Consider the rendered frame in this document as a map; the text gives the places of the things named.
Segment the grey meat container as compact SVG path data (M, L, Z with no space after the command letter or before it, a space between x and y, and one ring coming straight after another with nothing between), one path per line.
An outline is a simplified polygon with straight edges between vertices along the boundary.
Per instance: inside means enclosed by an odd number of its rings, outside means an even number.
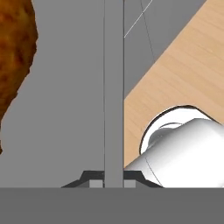
M121 181L122 0L31 0L38 32L1 125L0 188L61 187L84 170Z

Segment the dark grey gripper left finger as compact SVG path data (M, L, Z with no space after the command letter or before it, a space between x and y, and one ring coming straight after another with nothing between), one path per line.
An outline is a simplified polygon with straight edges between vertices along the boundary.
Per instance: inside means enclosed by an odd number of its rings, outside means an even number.
M64 185L64 188L86 187L86 188L103 188L104 172L103 171L84 171L80 178Z

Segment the brown chicken drumstick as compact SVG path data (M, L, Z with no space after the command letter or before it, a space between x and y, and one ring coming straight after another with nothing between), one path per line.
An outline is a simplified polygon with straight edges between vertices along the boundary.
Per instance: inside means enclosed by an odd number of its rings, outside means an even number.
M0 130L30 73L38 36L32 0L0 0Z

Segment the white round cylinder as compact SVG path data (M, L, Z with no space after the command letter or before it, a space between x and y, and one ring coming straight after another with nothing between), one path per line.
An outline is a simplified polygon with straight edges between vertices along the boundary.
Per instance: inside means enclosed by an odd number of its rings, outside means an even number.
M193 105L156 115L124 170L164 188L224 187L224 124Z

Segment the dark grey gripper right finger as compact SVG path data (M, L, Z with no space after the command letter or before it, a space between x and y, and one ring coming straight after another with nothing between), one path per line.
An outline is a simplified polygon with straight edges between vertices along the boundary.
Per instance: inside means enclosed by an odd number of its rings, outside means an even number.
M151 188L161 187L161 185L158 185L156 183L147 180L141 171L124 171L123 181L125 188L136 188L140 184Z

